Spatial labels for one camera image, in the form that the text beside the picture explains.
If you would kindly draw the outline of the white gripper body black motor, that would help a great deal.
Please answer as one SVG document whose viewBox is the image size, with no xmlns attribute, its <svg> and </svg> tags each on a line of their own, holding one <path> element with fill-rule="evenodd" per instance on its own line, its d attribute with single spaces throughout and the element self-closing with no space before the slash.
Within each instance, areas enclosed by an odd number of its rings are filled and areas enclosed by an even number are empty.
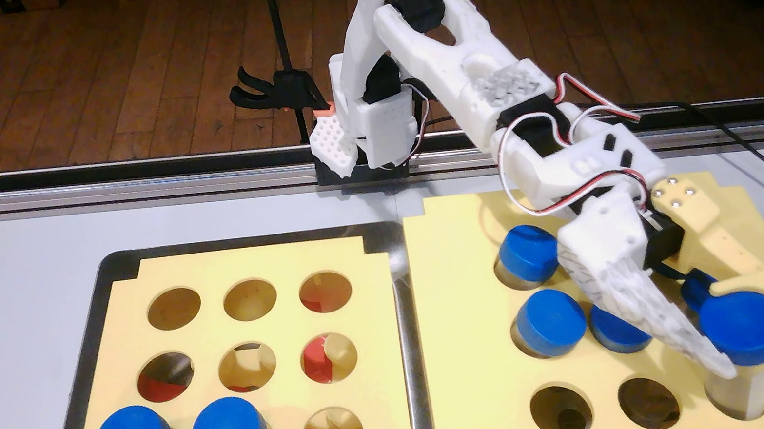
<svg viewBox="0 0 764 429">
<path fill-rule="evenodd" d="M 559 263 L 578 287 L 610 280 L 612 273 L 668 274 L 663 262 L 679 252 L 685 229 L 654 208 L 640 208 L 640 201 L 626 182 L 603 187 L 559 228 Z"/>
</svg>

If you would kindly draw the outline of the white lattice gripper finger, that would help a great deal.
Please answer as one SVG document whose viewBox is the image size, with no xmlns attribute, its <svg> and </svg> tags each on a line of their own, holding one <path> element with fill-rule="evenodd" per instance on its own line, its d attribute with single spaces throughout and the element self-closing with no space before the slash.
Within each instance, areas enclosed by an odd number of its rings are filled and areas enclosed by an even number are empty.
<svg viewBox="0 0 764 429">
<path fill-rule="evenodd" d="M 723 379 L 737 367 L 638 268 L 576 276 L 587 298 Z"/>
</svg>

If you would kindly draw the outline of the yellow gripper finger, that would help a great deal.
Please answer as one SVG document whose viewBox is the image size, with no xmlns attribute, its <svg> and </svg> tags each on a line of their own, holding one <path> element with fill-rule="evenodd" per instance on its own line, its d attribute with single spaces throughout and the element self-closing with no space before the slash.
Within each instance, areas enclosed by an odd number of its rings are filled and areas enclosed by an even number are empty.
<svg viewBox="0 0 764 429">
<path fill-rule="evenodd" d="M 669 265 L 711 297 L 764 294 L 764 220 L 745 189 L 722 187 L 704 172 L 670 177 L 654 189 L 655 208 L 685 230 Z"/>
</svg>

